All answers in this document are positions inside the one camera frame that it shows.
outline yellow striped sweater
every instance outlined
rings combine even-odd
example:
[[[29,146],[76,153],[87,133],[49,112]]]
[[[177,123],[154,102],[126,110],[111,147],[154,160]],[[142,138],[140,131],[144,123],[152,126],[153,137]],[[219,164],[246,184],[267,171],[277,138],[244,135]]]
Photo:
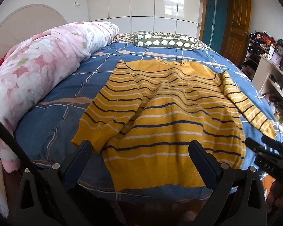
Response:
[[[188,155],[198,140],[219,162],[240,168],[245,137],[240,116],[264,134],[266,116],[225,71],[198,62],[120,61],[84,112],[73,142],[102,152],[116,191],[165,184],[204,186]]]

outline brown door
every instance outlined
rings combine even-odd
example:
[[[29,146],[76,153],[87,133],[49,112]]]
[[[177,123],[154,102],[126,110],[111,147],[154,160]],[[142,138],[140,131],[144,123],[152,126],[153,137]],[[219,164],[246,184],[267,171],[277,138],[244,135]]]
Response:
[[[250,29],[251,0],[232,0],[231,8],[226,46],[221,54],[239,67],[244,60]]]

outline black rod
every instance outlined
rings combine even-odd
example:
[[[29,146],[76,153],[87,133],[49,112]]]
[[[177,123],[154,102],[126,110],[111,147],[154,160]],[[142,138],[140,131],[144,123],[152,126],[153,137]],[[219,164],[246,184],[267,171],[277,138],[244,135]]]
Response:
[[[28,156],[25,154],[23,149],[20,147],[16,139],[10,132],[3,126],[0,122],[0,138],[11,148],[11,150],[18,156],[18,158],[22,161],[23,165],[26,166],[29,171],[34,175],[35,179],[37,179],[46,189],[49,189],[49,185],[45,178],[39,173],[35,165],[31,162]]]

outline green pillow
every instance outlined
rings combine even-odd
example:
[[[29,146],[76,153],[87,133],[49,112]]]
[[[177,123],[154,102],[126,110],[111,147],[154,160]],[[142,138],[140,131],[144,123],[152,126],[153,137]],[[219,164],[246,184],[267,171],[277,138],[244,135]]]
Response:
[[[134,35],[137,47],[173,47],[192,50],[195,39],[185,34],[139,31]]]

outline beige headboard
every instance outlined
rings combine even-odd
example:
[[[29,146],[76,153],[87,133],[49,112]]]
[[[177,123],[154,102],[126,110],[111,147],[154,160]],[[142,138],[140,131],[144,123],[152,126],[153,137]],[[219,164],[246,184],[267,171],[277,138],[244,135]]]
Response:
[[[58,11],[46,5],[31,4],[17,9],[0,24],[0,59],[14,45],[66,23]]]

